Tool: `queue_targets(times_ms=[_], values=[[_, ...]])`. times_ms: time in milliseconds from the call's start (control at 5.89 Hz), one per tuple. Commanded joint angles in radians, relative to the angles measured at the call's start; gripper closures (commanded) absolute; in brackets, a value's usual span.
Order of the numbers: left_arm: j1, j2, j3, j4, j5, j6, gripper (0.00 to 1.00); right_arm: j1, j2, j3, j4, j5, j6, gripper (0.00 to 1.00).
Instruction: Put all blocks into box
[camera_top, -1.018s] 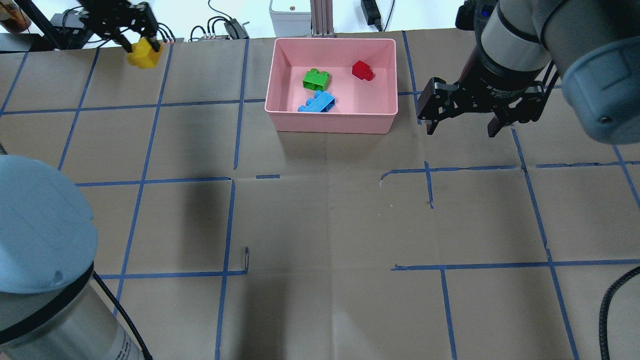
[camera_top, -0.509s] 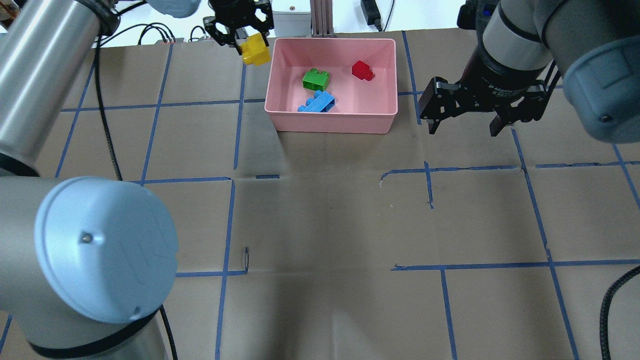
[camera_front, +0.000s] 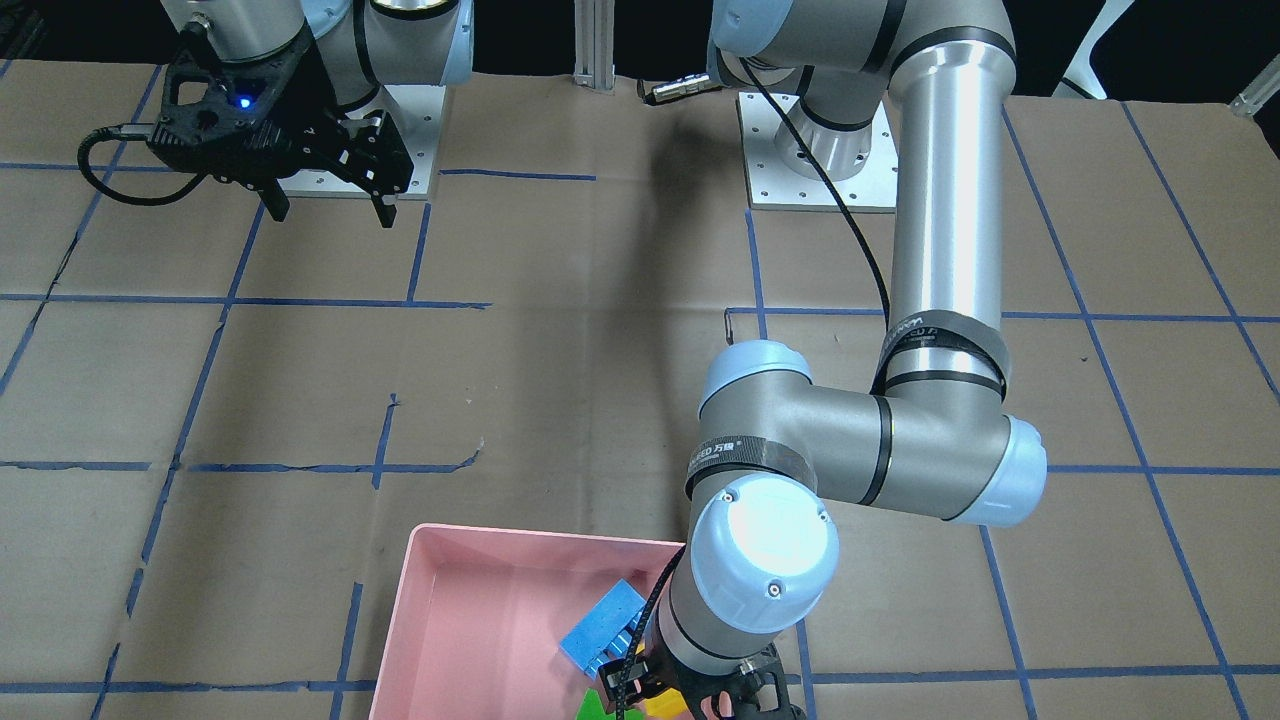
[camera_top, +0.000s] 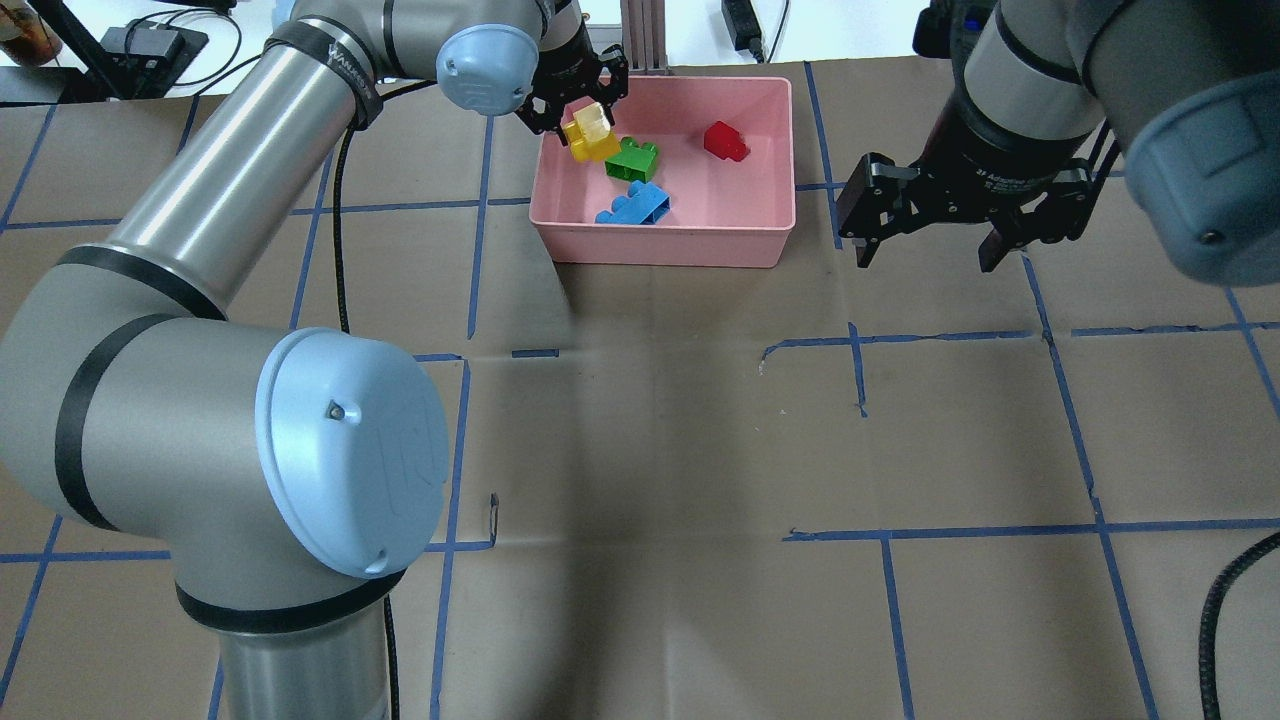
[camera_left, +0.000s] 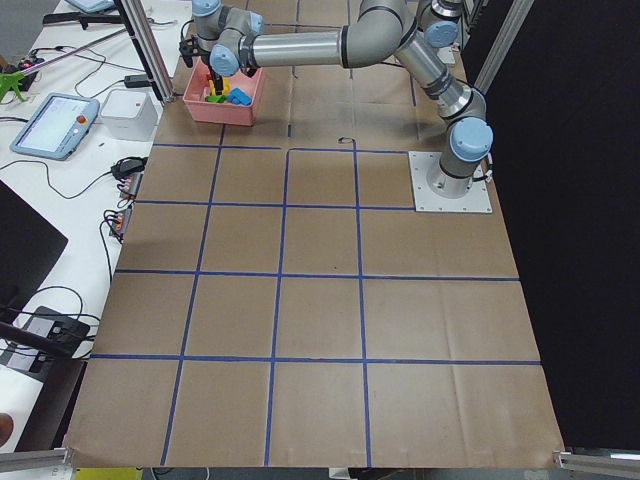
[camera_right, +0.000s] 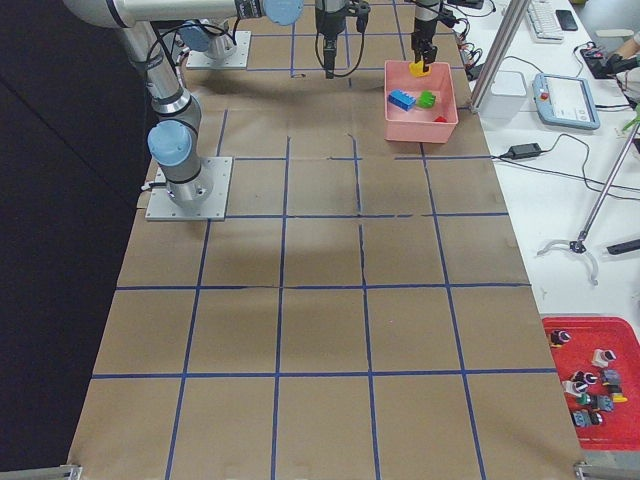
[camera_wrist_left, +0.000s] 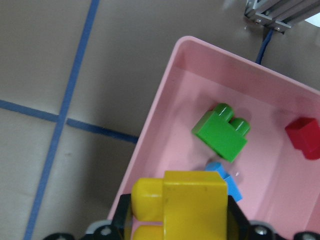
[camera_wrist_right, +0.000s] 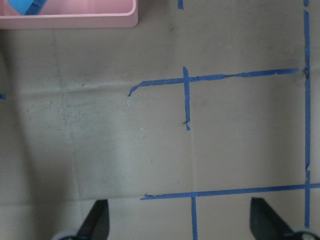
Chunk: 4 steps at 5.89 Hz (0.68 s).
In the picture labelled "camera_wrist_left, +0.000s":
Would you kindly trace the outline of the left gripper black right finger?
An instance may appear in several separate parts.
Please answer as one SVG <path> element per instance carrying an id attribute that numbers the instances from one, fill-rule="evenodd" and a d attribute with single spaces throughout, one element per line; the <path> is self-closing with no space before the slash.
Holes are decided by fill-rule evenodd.
<path id="1" fill-rule="evenodd" d="M 227 202 L 227 240 L 247 240 L 250 223 L 234 198 L 229 195 Z"/>

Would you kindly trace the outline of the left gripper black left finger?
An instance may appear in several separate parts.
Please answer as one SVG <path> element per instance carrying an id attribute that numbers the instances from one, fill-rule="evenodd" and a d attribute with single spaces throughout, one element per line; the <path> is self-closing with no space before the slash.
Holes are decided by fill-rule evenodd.
<path id="1" fill-rule="evenodd" d="M 131 194 L 122 194 L 120 196 L 111 226 L 116 230 L 119 240 L 131 239 L 133 229 Z"/>

